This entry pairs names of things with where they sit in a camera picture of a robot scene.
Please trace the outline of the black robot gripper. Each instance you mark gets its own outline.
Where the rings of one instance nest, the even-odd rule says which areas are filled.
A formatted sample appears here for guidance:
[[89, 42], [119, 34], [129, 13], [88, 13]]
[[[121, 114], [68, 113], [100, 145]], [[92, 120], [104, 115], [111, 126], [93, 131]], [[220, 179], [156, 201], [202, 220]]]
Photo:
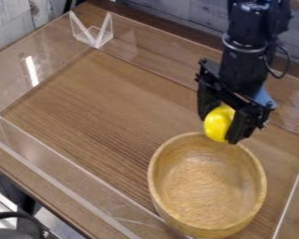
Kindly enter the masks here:
[[264, 127], [275, 109], [264, 81], [270, 74], [276, 38], [242, 43], [226, 34], [222, 43], [220, 64], [199, 60], [196, 106], [202, 120], [222, 103], [234, 109], [226, 140], [235, 145], [252, 135], [255, 129]]

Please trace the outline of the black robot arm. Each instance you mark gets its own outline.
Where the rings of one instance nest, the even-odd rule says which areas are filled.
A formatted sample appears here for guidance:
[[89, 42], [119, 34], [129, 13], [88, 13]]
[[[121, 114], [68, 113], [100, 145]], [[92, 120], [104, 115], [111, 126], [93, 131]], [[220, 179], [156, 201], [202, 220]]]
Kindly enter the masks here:
[[222, 36], [220, 63], [199, 60], [196, 111], [202, 120], [220, 105], [234, 110], [224, 140], [235, 145], [266, 126], [276, 108], [264, 88], [274, 54], [286, 48], [279, 35], [289, 30], [290, 0], [227, 0], [228, 29]]

